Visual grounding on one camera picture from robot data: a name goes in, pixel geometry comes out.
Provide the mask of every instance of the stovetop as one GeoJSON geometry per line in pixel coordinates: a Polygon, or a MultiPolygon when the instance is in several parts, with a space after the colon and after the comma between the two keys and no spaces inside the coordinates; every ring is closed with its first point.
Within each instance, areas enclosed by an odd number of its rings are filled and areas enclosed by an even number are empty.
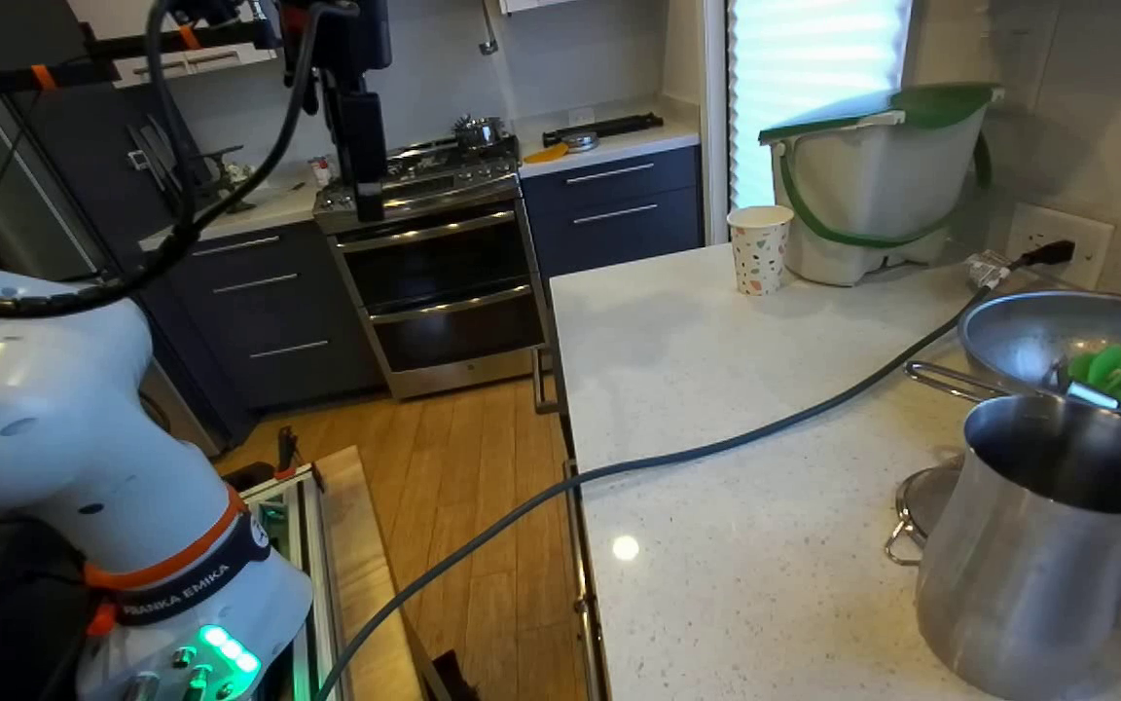
{"type": "Polygon", "coordinates": [[[360,224],[351,185],[332,185],[317,190],[315,224],[323,235],[381,232],[410,224],[467,199],[484,199],[515,185],[517,141],[507,138],[494,147],[464,147],[458,141],[425,141],[387,152],[387,176],[381,185],[360,185],[381,199],[381,220],[360,224]]]}

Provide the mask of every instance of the stainless steel oven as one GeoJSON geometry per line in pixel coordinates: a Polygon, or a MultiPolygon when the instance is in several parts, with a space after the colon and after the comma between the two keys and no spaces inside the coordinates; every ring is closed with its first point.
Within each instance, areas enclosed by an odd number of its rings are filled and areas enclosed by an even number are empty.
{"type": "Polygon", "coordinates": [[[410,152],[413,171],[384,185],[381,224],[323,226],[391,398],[521,377],[539,346],[515,167],[442,147],[410,152]]]}

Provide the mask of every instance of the window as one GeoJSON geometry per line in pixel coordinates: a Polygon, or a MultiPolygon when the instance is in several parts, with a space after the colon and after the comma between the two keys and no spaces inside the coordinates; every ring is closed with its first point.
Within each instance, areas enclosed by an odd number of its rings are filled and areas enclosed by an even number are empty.
{"type": "Polygon", "coordinates": [[[730,207],[770,204],[760,134],[904,84],[909,0],[726,0],[730,207]]]}

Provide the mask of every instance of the white cup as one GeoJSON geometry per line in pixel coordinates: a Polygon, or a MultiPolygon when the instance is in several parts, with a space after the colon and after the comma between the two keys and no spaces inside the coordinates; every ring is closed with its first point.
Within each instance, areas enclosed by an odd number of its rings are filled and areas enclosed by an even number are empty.
{"type": "Polygon", "coordinates": [[[787,285],[790,207],[747,207],[726,220],[730,268],[744,296],[762,296],[787,285]]]}

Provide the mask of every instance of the wall outlet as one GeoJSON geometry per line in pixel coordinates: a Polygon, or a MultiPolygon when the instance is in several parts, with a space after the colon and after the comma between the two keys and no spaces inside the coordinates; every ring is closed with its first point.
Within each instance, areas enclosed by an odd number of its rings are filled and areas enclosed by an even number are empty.
{"type": "Polygon", "coordinates": [[[1109,224],[1044,207],[1014,207],[1004,256],[1014,260],[1021,252],[1040,251],[1047,241],[1074,241],[1074,256],[1062,268],[1062,282],[1074,289],[1093,289],[1104,265],[1109,235],[1111,235],[1109,224]]]}

